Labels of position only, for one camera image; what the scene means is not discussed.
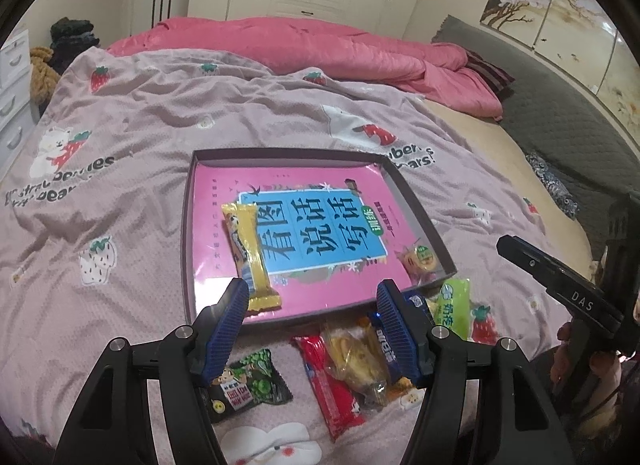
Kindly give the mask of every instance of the striped pillow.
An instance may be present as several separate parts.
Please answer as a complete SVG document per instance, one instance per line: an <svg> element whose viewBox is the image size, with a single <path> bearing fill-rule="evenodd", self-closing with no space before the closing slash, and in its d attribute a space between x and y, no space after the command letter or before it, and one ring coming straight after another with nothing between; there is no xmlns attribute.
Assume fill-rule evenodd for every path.
<svg viewBox="0 0 640 465"><path fill-rule="evenodd" d="M498 68L495 64L485 61L476 52L467 50L466 56L468 58L466 67L478 73L496 95L515 81L506 71Z"/></svg>

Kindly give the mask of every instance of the green snack package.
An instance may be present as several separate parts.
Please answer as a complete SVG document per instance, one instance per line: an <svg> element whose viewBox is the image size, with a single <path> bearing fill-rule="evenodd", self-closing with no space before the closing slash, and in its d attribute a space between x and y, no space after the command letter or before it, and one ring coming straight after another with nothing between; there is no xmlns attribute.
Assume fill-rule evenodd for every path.
<svg viewBox="0 0 640 465"><path fill-rule="evenodd" d="M203 390L209 419L217 423L259 403L281 405L293 398L273 367L271 350L265 348L233 362Z"/></svg>
<svg viewBox="0 0 640 465"><path fill-rule="evenodd" d="M440 288L436 300L438 310L434 316L436 324L453 330L462 340L469 337L471 304L469 279L447 279Z"/></svg>

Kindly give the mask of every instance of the box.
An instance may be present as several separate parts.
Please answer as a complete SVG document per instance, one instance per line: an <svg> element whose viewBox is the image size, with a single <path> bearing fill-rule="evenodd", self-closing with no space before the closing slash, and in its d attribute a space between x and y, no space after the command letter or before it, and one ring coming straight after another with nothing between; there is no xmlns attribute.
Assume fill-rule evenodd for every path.
<svg viewBox="0 0 640 465"><path fill-rule="evenodd" d="M299 322L372 304L382 279L417 288L413 254L436 256L420 288L456 267L415 194L386 156L315 149L237 148L193 153L182 219L187 322L216 304L238 275L221 206L258 204L258 237L282 307L244 324Z"/></svg>

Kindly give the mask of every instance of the black snack package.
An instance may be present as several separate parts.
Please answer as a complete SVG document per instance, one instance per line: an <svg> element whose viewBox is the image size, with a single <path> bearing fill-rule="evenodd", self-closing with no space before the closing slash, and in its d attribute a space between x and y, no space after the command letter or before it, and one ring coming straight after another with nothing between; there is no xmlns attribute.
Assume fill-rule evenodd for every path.
<svg viewBox="0 0 640 465"><path fill-rule="evenodd" d="M261 349L229 364L203 391L209 419L218 423L259 403L281 405L293 399L287 384L273 367L271 350Z"/></svg>

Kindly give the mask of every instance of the beige mattress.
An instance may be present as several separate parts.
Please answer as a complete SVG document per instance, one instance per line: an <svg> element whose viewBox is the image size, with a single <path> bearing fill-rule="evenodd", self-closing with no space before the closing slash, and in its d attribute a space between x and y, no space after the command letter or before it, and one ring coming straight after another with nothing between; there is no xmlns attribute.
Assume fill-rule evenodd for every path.
<svg viewBox="0 0 640 465"><path fill-rule="evenodd" d="M554 203L513 138L490 119L477 119L431 101L425 101L425 104L463 135L495 169L511 180L521 196L536 206L545 224L546 236L558 251L558 258L591 279L591 248L584 230L577 220L569 219Z"/></svg>

